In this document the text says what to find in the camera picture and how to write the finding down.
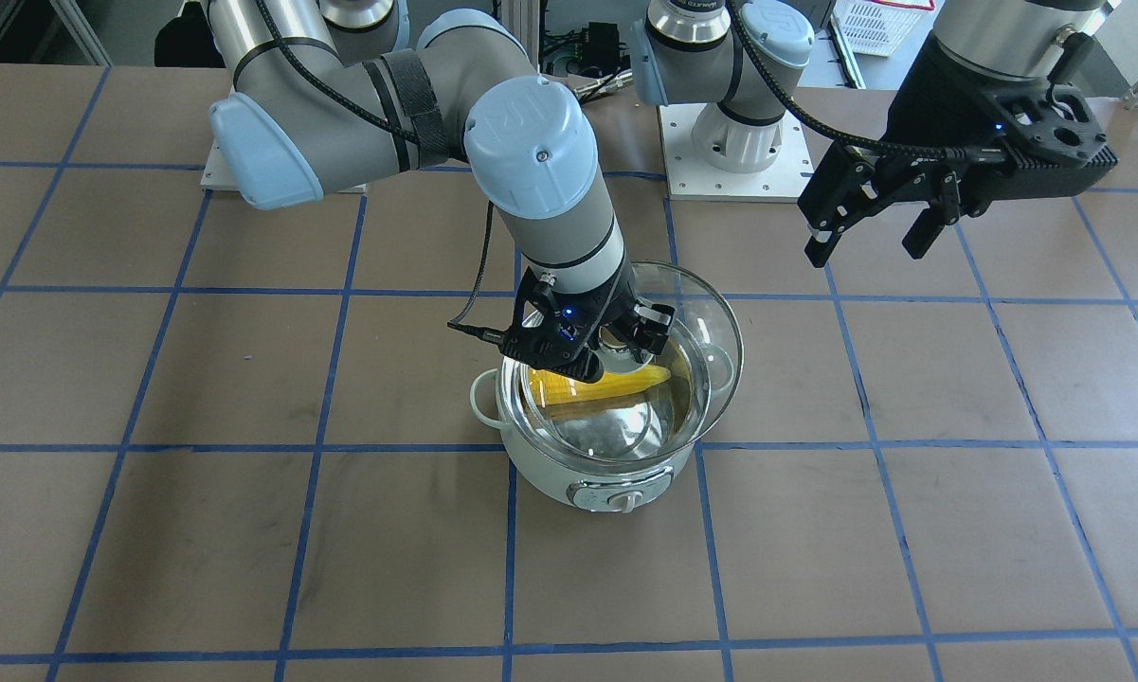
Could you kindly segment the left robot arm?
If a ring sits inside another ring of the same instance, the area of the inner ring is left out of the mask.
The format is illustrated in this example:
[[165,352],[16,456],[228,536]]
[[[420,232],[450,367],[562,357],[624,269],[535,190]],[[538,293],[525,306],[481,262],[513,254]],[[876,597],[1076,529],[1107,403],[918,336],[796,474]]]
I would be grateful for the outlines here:
[[902,238],[924,258],[945,227],[998,200],[1075,197],[1118,155],[1072,83],[1092,50],[1092,1],[948,1],[898,87],[883,135],[824,124],[792,98],[814,28],[781,1],[651,1],[633,31],[635,89],[652,105],[706,104],[719,134],[695,135],[706,161],[734,173],[772,164],[754,150],[793,114],[828,139],[797,202],[805,252],[824,268],[842,235],[896,203],[920,202]]

